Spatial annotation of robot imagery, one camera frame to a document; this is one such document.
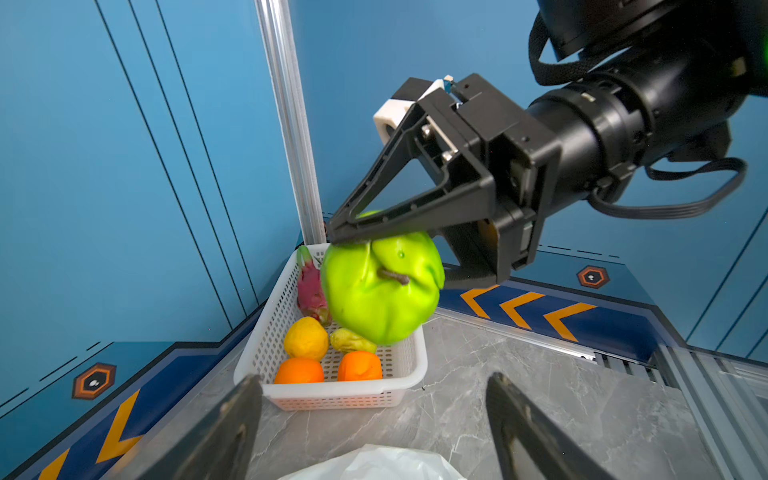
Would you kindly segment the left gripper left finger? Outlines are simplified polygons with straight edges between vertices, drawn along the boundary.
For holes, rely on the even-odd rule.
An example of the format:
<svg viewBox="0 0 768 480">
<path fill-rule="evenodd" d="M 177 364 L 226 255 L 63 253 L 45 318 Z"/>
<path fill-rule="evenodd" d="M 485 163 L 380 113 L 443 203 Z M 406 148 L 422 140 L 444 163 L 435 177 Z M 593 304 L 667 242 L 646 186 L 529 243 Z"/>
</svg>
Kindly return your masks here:
<svg viewBox="0 0 768 480">
<path fill-rule="evenodd" d="M 243 479 L 261 416 L 260 378 L 246 376 L 142 479 Z"/>
</svg>

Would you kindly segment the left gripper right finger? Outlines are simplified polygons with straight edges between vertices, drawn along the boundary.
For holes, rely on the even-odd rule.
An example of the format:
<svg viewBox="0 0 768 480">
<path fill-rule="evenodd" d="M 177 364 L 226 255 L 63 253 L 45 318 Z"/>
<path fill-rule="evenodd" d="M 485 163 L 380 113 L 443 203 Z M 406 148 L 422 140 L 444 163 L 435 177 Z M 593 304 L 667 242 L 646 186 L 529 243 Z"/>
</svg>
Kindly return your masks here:
<svg viewBox="0 0 768 480">
<path fill-rule="evenodd" d="M 613 477 L 504 374 L 488 378 L 485 406 L 502 478 Z"/>
</svg>

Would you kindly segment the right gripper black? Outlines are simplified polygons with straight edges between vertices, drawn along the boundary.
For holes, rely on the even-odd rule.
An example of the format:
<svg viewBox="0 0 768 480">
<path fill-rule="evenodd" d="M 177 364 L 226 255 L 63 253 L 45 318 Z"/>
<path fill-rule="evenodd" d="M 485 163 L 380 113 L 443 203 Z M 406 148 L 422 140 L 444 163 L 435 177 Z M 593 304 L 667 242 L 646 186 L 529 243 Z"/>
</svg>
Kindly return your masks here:
<svg viewBox="0 0 768 480">
<path fill-rule="evenodd" d="M 531 264 L 546 219 L 578 201 L 631 220 L 711 210 L 746 174 L 728 155 L 728 121 L 744 99 L 740 79 L 680 57 L 615 62 L 525 108 L 471 75 L 413 104 L 386 145 L 356 137 L 359 114 L 335 115 L 325 139 L 335 202 L 328 237 L 349 244 L 433 231 L 457 260 L 446 289 L 491 287 Z M 621 205 L 639 169 L 680 179 L 656 168 L 664 158 L 733 177 L 701 200 Z"/>
</svg>

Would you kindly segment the orange fruit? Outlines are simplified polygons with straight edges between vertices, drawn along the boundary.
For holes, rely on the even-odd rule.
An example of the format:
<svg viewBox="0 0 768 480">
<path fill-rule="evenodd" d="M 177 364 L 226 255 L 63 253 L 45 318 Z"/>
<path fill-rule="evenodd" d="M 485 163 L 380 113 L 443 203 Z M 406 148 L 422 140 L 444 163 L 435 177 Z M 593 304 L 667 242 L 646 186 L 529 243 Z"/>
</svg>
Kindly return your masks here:
<svg viewBox="0 0 768 480">
<path fill-rule="evenodd" d="M 337 372 L 338 381 L 381 380 L 383 369 L 379 357 L 367 351 L 344 355 Z"/>
<path fill-rule="evenodd" d="M 323 383 L 325 378 L 322 364 L 310 358 L 289 358 L 278 368 L 274 384 Z"/>
</svg>

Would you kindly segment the green leafy fruit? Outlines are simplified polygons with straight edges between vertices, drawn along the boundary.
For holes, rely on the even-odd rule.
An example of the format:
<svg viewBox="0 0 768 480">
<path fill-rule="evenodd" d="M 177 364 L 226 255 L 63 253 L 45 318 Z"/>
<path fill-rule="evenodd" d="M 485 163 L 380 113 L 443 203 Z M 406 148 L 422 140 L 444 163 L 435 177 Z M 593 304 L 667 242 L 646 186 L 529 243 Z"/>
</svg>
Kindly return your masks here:
<svg viewBox="0 0 768 480">
<path fill-rule="evenodd" d="M 446 274 L 424 231 L 363 243 L 332 243 L 321 266 L 330 315 L 379 346 L 409 337 L 434 314 Z"/>
</svg>

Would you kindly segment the yellow apple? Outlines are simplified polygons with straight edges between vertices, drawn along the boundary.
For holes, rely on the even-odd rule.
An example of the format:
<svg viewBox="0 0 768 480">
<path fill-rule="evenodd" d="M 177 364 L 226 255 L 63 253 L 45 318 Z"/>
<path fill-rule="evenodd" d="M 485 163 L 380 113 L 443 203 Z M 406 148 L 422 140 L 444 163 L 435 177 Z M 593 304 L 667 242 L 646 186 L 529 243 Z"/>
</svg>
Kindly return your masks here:
<svg viewBox="0 0 768 480">
<path fill-rule="evenodd" d="M 322 361 L 329 349 L 329 334 L 318 320 L 303 317 L 288 330 L 283 345 L 290 358 Z"/>
</svg>

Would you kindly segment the white plastic bag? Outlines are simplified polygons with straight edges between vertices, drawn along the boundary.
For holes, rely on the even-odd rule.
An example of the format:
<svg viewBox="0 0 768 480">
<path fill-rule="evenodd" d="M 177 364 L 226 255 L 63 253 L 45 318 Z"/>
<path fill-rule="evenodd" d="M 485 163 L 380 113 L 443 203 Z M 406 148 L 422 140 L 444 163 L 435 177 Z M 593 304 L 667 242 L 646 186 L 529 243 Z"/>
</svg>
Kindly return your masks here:
<svg viewBox="0 0 768 480">
<path fill-rule="evenodd" d="M 443 456 L 418 449 L 366 444 L 283 479 L 464 479 Z"/>
</svg>

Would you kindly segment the green pear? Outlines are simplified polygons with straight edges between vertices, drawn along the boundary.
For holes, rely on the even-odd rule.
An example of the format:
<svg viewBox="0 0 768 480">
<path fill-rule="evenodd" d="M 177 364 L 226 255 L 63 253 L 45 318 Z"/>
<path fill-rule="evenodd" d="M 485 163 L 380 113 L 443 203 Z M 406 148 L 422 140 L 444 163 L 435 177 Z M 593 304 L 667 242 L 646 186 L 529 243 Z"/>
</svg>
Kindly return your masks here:
<svg viewBox="0 0 768 480">
<path fill-rule="evenodd" d="M 351 352 L 377 353 L 376 344 L 345 328 L 334 331 L 330 335 L 330 343 L 335 350 L 344 354 Z"/>
</svg>

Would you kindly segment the red dragon fruit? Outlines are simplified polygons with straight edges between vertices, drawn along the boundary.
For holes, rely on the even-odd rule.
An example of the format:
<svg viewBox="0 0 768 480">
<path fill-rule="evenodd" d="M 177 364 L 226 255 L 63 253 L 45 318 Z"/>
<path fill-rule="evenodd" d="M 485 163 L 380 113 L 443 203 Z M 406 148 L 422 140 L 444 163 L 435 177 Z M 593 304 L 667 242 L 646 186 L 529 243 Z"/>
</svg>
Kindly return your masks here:
<svg viewBox="0 0 768 480">
<path fill-rule="evenodd" d="M 300 269 L 297 281 L 297 306 L 304 316 L 312 317 L 327 328 L 332 317 L 321 285 L 321 271 L 305 245 L 297 249 L 296 263 Z"/>
</svg>

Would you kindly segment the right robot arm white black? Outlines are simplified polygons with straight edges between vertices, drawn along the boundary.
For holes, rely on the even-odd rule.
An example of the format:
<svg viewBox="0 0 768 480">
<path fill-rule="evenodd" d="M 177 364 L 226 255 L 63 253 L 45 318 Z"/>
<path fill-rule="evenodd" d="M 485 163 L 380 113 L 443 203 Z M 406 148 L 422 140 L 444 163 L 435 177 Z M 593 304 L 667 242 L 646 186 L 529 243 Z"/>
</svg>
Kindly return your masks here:
<svg viewBox="0 0 768 480">
<path fill-rule="evenodd" d="M 728 121 L 767 92 L 765 2 L 543 1 L 528 48 L 546 92 L 525 108 L 477 74 L 408 79 L 328 239 L 438 234 L 459 262 L 447 287 L 487 287 L 531 264 L 546 219 L 575 202 L 685 219 L 744 181 Z"/>
</svg>

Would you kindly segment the white plastic basket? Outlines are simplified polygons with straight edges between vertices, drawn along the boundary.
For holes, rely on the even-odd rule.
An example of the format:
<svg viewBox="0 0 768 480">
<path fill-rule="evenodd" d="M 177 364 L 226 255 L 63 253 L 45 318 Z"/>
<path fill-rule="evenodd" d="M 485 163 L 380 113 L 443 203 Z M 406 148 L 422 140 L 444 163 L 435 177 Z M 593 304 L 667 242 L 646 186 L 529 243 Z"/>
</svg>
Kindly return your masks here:
<svg viewBox="0 0 768 480">
<path fill-rule="evenodd" d="M 297 283 L 300 267 L 293 252 L 247 339 L 236 364 L 233 382 L 248 376 L 260 380 L 264 398 L 284 411 L 355 408 L 387 408 L 398 405 L 412 387 L 424 379 L 428 359 L 422 328 L 392 346 L 380 347 L 383 377 L 378 380 L 337 381 L 343 354 L 331 348 L 321 361 L 324 381 L 308 384 L 276 384 L 279 367 L 288 359 L 284 337 L 301 318 Z"/>
</svg>

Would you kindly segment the aluminium front rail frame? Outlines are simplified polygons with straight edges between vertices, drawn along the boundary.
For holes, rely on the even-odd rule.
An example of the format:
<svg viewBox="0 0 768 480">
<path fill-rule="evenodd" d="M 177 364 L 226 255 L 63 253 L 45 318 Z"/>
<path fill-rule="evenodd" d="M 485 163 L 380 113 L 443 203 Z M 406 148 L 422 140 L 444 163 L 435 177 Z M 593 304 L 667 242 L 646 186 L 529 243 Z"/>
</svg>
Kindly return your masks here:
<svg viewBox="0 0 768 480">
<path fill-rule="evenodd" d="M 680 390 L 724 479 L 767 477 L 767 367 L 672 346 L 648 363 L 594 353 L 608 369 Z"/>
</svg>

